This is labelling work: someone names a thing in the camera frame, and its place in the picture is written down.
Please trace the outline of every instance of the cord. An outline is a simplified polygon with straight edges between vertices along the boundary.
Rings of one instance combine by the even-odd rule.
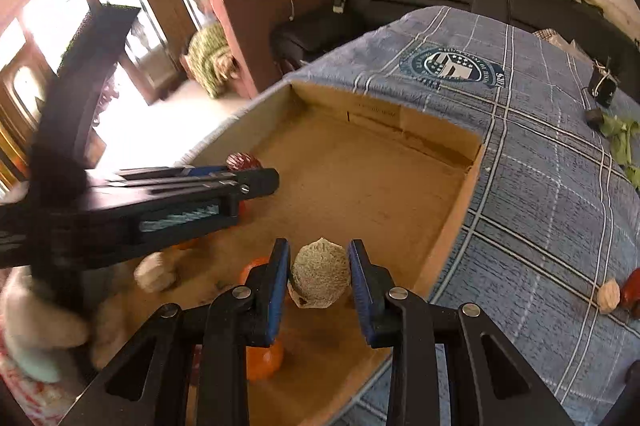
[[[296,17],[296,8],[293,5],[293,0],[289,0],[291,2],[291,16],[289,16],[289,21],[293,21],[293,19]]]

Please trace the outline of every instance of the green cloth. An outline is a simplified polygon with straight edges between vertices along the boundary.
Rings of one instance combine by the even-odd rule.
[[[189,43],[187,61],[193,78],[212,98],[225,90],[226,77],[218,70],[217,62],[226,53],[230,53],[230,49],[220,22],[200,29]]]
[[[609,139],[612,159],[620,164],[626,178],[636,189],[640,189],[640,168],[631,157],[631,139],[640,132],[640,124],[633,119],[618,119],[602,114],[600,133]]]

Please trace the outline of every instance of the sunlight on floor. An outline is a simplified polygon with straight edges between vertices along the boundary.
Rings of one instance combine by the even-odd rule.
[[[166,101],[147,106],[120,67],[115,80],[120,97],[96,127],[107,144],[100,170],[172,165],[248,102],[235,92],[210,99],[199,84],[186,81]]]

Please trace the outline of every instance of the circular emblem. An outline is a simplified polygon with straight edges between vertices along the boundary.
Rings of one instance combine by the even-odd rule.
[[[401,60],[400,70],[425,83],[483,82],[488,86],[504,86],[502,67],[453,47],[419,51]]]

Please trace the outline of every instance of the metal bolt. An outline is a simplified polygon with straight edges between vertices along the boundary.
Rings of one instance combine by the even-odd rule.
[[[406,300],[406,297],[409,295],[407,289],[403,287],[393,287],[389,291],[389,297],[394,300]]]
[[[237,300],[244,300],[245,298],[251,296],[251,289],[249,289],[246,285],[241,285],[240,287],[236,287],[235,289],[233,289],[231,294]]]
[[[162,307],[160,307],[160,315],[163,318],[173,318],[179,310],[180,307],[178,307],[178,305],[176,305],[175,303],[165,303],[164,305],[162,305]]]
[[[462,306],[462,312],[470,318],[477,318],[480,315],[480,307],[475,303],[465,303]]]

